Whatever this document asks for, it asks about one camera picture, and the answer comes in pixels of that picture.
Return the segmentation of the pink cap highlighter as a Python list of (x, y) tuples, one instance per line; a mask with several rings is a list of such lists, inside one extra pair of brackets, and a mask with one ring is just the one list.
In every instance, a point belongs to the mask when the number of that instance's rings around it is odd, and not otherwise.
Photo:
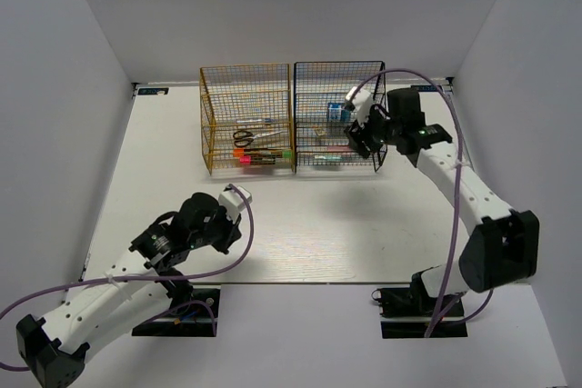
[(276, 157), (272, 155), (245, 155), (239, 158), (242, 165), (274, 165)]

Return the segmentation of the blue tape box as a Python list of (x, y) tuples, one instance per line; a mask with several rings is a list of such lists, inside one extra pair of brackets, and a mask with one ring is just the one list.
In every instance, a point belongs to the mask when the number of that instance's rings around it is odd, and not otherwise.
[(328, 122), (347, 123), (350, 119), (350, 112), (341, 103), (328, 103), (326, 109), (326, 120)]

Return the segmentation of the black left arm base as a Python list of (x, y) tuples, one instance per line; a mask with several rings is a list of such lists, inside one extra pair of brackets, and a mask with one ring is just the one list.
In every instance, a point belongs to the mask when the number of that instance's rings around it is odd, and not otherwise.
[(195, 303), (182, 307), (176, 312), (164, 315), (150, 323), (143, 323), (134, 328), (134, 337), (168, 337), (168, 338), (211, 338), (216, 336), (220, 308), (220, 287), (202, 287), (193, 291), (192, 299), (201, 301), (211, 310)]

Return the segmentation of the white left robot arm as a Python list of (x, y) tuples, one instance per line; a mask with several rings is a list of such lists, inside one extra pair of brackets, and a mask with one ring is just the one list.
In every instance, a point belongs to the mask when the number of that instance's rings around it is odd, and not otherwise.
[(159, 314), (179, 315), (196, 305), (194, 288), (177, 266), (207, 246), (228, 254), (251, 202), (241, 186), (230, 185), (218, 197), (193, 194), (178, 211), (158, 216), (101, 279), (53, 311), (21, 319), (18, 352), (39, 384), (70, 386), (119, 336)]

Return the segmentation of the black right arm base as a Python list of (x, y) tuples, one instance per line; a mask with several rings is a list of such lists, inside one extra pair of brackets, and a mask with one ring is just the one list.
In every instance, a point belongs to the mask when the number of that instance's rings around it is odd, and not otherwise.
[[(405, 287), (376, 288), (371, 293), (378, 306), (381, 336), (385, 340), (422, 339), (430, 323), (434, 305), (421, 309), (412, 302)], [(460, 297), (446, 297), (443, 308), (452, 305), (431, 333), (432, 338), (467, 338), (467, 327), (461, 323), (465, 316)]]

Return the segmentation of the black handled scissors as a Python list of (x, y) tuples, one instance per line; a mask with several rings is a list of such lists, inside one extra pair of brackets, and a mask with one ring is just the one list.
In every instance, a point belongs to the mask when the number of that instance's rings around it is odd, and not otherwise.
[(254, 134), (248, 130), (237, 130), (232, 134), (233, 144), (237, 148), (246, 148), (251, 145), (255, 140), (260, 140), (267, 137), (272, 137), (274, 135), (282, 134), (283, 131), (270, 131)]

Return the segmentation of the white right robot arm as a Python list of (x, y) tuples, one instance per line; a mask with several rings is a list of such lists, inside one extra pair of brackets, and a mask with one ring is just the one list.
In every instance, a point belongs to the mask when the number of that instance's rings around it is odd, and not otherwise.
[(468, 241), (450, 266), (414, 274), (407, 292), (385, 296), (391, 316), (429, 316), (456, 294), (483, 293), (537, 271), (540, 223), (531, 211), (519, 212), (494, 194), (458, 159), (457, 145), (440, 124), (428, 124), (413, 88), (392, 90), (387, 106), (366, 89), (353, 87), (346, 105), (354, 122), (345, 130), (350, 148), (367, 158), (392, 145), (431, 180), (458, 210)]

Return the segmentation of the green translucent highlighter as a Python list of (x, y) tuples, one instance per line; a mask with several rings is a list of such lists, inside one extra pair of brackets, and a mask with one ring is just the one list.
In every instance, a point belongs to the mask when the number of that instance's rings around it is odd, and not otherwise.
[(315, 162), (341, 162), (343, 156), (341, 154), (321, 154), (313, 157)]

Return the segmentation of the clear spray bottle blue cap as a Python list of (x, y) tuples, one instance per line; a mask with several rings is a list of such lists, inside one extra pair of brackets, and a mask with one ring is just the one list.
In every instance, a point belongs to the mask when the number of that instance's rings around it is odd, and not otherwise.
[(240, 125), (255, 125), (255, 124), (274, 124), (276, 119), (271, 117), (254, 117), (236, 120), (236, 124)]

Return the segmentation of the orange cap highlighter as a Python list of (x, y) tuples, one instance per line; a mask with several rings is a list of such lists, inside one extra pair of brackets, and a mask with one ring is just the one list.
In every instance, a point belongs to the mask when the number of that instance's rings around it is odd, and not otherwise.
[(271, 154), (270, 148), (235, 148), (233, 150), (234, 157), (250, 156), (254, 154)]

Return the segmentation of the pink translucent highlighter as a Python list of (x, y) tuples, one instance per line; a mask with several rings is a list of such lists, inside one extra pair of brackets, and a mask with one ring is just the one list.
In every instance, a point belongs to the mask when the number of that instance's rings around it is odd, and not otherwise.
[(327, 153), (347, 154), (347, 153), (352, 153), (353, 150), (349, 146), (340, 145), (340, 146), (328, 146), (326, 148), (326, 152)]

